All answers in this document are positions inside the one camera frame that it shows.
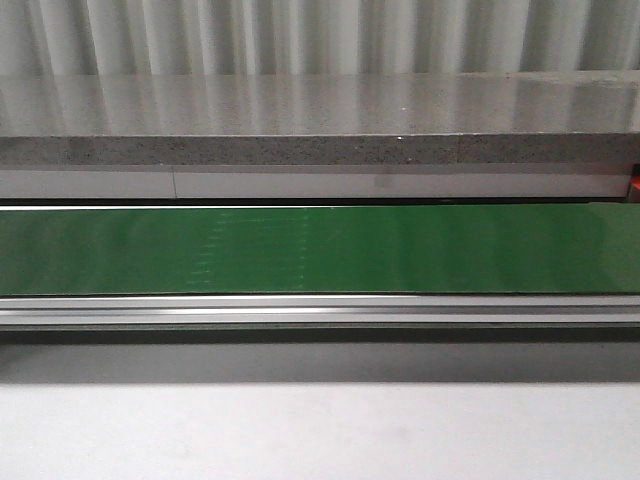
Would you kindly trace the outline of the green conveyor belt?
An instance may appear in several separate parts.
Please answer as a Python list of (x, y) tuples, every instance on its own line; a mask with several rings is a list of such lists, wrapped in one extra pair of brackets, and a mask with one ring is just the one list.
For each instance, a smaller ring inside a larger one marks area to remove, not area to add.
[(628, 203), (5, 210), (1, 291), (635, 293)]

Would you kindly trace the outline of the grey speckled stone counter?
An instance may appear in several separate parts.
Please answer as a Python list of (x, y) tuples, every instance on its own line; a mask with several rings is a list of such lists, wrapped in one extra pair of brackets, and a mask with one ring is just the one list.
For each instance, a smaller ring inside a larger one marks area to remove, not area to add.
[(627, 201), (636, 72), (1, 80), (7, 202)]

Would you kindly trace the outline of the orange red object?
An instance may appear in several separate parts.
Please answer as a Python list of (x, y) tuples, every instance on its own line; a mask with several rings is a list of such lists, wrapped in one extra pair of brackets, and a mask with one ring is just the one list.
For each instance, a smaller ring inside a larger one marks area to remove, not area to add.
[(640, 202), (640, 165), (636, 164), (632, 169), (629, 182), (627, 200), (631, 203)]

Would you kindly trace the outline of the white pleated curtain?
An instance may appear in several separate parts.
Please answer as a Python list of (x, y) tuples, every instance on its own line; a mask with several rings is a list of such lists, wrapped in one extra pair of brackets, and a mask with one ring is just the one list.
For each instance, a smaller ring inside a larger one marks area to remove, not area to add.
[(635, 70), (635, 1), (5, 1), (1, 71)]

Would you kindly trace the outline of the aluminium conveyor frame rail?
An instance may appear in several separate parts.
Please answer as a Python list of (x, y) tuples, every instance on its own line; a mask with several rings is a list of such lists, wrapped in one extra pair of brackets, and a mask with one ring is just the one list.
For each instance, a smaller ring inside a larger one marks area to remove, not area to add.
[(12, 297), (5, 344), (622, 343), (635, 295)]

